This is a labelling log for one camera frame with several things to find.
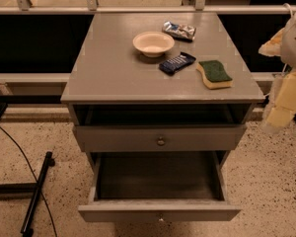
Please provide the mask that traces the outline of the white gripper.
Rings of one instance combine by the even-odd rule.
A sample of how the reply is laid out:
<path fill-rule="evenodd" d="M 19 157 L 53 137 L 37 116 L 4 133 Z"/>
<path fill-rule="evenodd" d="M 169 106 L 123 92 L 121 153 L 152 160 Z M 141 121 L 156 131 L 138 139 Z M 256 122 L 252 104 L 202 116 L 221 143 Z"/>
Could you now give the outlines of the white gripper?
<path fill-rule="evenodd" d="M 296 114 L 296 69 L 275 78 L 269 99 L 271 108 L 264 111 L 261 128 L 264 132 L 278 133 Z"/>

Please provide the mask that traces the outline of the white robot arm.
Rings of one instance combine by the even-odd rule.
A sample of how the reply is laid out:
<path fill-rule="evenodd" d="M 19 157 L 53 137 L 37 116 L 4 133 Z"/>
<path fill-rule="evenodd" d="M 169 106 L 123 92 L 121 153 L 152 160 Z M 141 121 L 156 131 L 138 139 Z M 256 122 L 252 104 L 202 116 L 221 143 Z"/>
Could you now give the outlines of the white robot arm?
<path fill-rule="evenodd" d="M 286 127 L 296 115 L 296 12 L 285 27 L 259 48 L 264 56 L 279 56 L 291 71 L 276 76 L 269 93 L 269 102 L 262 116 L 265 132 L 276 133 Z"/>

